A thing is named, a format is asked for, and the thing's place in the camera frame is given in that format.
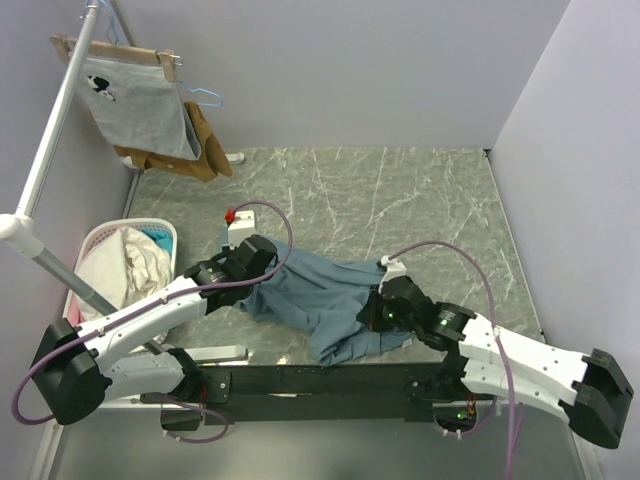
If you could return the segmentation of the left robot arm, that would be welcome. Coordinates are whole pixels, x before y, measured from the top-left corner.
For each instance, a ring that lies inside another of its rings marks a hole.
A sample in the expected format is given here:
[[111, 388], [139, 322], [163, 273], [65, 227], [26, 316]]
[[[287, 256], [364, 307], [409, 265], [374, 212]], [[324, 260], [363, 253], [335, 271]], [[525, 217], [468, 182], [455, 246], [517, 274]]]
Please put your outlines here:
[[277, 258], [270, 240], [252, 235], [114, 314], [83, 327], [67, 319], [51, 324], [35, 354], [32, 379], [53, 418], [70, 425], [105, 401], [139, 394], [168, 394], [179, 402], [198, 398], [202, 372], [184, 349], [148, 356], [135, 356], [133, 350], [247, 298]]

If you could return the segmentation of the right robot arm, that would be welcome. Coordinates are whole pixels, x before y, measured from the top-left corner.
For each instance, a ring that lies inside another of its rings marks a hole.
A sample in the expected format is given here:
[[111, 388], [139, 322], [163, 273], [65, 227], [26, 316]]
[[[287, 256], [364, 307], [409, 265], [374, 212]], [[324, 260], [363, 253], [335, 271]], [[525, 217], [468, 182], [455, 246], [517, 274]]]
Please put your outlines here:
[[553, 347], [448, 302], [434, 302], [407, 276], [373, 286], [356, 319], [376, 333], [413, 334], [445, 357], [438, 372], [410, 380], [416, 399], [450, 403], [470, 394], [545, 411], [582, 439], [616, 449], [633, 388], [616, 359]]

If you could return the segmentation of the blue t shirt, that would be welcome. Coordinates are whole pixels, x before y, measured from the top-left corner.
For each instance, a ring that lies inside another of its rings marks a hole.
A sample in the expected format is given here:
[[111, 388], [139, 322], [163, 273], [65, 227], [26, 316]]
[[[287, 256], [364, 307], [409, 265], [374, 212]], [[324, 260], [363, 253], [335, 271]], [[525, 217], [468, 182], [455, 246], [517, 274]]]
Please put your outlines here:
[[357, 321], [369, 289], [382, 277], [374, 260], [335, 261], [295, 247], [285, 265], [237, 307], [257, 322], [304, 332], [313, 359], [328, 367], [413, 343], [409, 332], [372, 332]]

